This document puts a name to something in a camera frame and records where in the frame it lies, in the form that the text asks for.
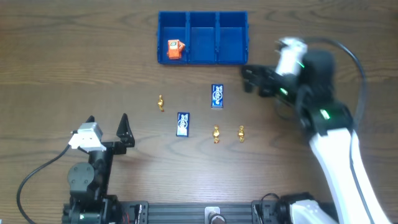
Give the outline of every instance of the blue bin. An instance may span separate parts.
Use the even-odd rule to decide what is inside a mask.
[[[167,42],[172,39],[185,44],[180,60],[167,56]],[[248,45],[247,12],[159,12],[159,63],[243,65]]]

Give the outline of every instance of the gold candy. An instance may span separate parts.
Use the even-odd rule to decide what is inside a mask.
[[[218,136],[220,136],[220,132],[218,131],[218,125],[214,125],[214,131],[213,131],[214,144],[217,144],[220,141]]]
[[[161,112],[164,112],[162,95],[159,95],[159,99],[157,100],[157,106],[159,106]]]
[[[244,142],[244,131],[243,131],[243,126],[239,126],[239,131],[238,131],[238,137],[239,137],[239,141],[241,143]]]

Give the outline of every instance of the green light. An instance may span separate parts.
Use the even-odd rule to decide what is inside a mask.
[[[287,96],[287,91],[284,88],[280,88],[279,89],[283,94],[285,94]]]
[[[297,61],[297,63],[298,63],[302,68],[304,68],[303,63],[301,63],[301,62],[299,62],[299,61]]]
[[[329,116],[327,111],[325,111],[323,109],[321,109],[320,111],[321,111],[321,114],[322,114],[324,119],[330,119],[330,116]]]

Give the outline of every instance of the wooden table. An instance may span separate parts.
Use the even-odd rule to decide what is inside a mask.
[[[95,115],[114,139],[123,113],[136,147],[114,158],[109,193],[149,202],[250,202],[268,192],[309,191],[331,200],[321,167],[296,124],[272,99],[243,92],[237,67],[157,63],[158,11],[249,13],[249,63],[276,64],[279,37],[338,39],[367,71],[368,104],[359,138],[374,191],[398,222],[398,3],[389,0],[115,0],[0,2],[0,219],[25,223],[21,180],[55,157],[70,131]],[[343,52],[338,96],[354,110],[358,74]],[[210,85],[225,107],[211,110]],[[156,105],[163,94],[165,112]],[[178,111],[191,112],[190,137],[175,137]],[[213,125],[220,143],[213,144]],[[246,141],[236,133],[245,126]],[[87,156],[69,150],[34,175],[22,204],[37,223],[60,223],[69,168]]]

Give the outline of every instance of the blue wrapper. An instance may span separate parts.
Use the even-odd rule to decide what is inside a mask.
[[[189,113],[178,112],[176,136],[188,137],[188,135],[189,135]]]
[[[223,84],[212,84],[211,85],[211,107],[212,108],[223,108],[223,96],[224,85]]]

